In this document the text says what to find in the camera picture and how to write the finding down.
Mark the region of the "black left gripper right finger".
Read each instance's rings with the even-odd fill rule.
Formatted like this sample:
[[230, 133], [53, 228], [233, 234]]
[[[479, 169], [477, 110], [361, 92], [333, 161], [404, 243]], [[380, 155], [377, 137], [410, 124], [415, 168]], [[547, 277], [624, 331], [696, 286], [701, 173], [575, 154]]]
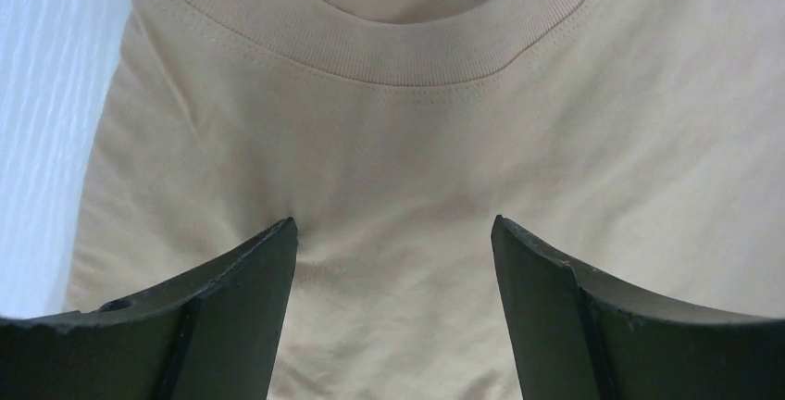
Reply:
[[492, 253], [526, 399], [780, 399], [784, 322], [651, 292], [497, 217]]

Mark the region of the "beige t-shirt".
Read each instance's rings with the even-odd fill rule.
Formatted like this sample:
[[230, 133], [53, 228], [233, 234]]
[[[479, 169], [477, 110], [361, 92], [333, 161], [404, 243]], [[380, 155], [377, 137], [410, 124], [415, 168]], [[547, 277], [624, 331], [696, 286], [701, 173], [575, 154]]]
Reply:
[[517, 399], [504, 215], [784, 313], [784, 0], [131, 0], [65, 307], [293, 218], [274, 399]]

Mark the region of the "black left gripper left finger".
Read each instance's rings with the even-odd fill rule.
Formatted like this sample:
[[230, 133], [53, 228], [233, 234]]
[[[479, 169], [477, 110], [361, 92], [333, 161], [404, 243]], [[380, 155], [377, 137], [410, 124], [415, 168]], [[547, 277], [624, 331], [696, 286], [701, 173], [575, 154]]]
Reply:
[[1, 321], [5, 399], [264, 399], [298, 246], [283, 219], [92, 312]]

